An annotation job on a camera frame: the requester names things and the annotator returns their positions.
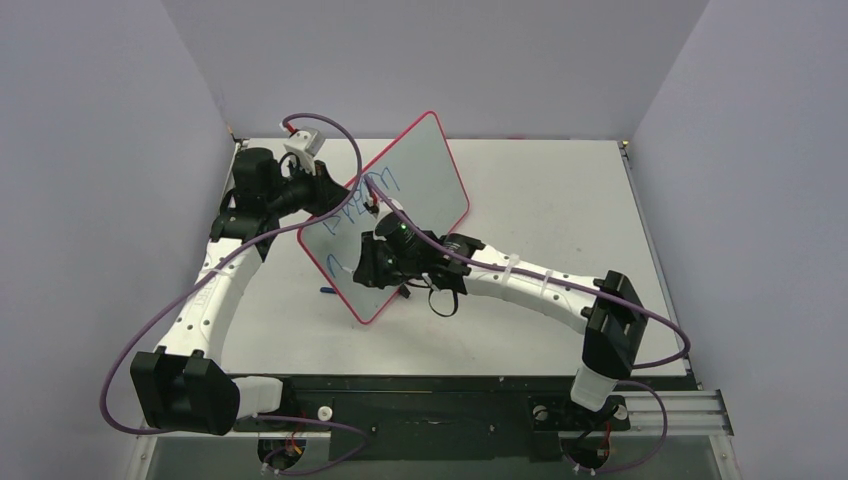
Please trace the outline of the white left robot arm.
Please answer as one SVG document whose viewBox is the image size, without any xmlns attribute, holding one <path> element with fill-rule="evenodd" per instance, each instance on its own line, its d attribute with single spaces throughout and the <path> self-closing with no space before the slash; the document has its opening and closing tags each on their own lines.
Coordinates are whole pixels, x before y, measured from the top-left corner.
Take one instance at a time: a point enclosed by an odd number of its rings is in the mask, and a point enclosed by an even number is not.
<svg viewBox="0 0 848 480">
<path fill-rule="evenodd" d="M 232 185 L 211 227 L 199 288 L 151 352 L 134 355 L 130 375 L 147 425 L 155 430 L 212 435 L 259 415 L 272 429 L 291 427 L 298 402 L 271 376 L 236 376 L 221 365 L 223 345 L 253 276 L 274 241 L 280 220 L 301 211 L 319 217 L 349 191 L 321 160 L 262 147 L 235 155 Z"/>
</svg>

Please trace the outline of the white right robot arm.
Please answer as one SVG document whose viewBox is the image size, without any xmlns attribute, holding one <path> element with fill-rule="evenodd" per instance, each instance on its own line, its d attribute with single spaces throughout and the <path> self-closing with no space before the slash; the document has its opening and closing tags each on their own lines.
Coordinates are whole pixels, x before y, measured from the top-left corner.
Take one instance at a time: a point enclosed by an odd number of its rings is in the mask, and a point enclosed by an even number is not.
<svg viewBox="0 0 848 480">
<path fill-rule="evenodd" d="M 566 418 L 578 427 L 603 415 L 616 384 L 634 370 L 648 318 L 630 279 L 619 272 L 598 278 L 545 269 L 466 235 L 416 234 L 394 213 L 360 240 L 357 284 L 384 289 L 421 281 L 454 297 L 503 300 L 582 335 L 581 364 L 563 402 Z"/>
</svg>

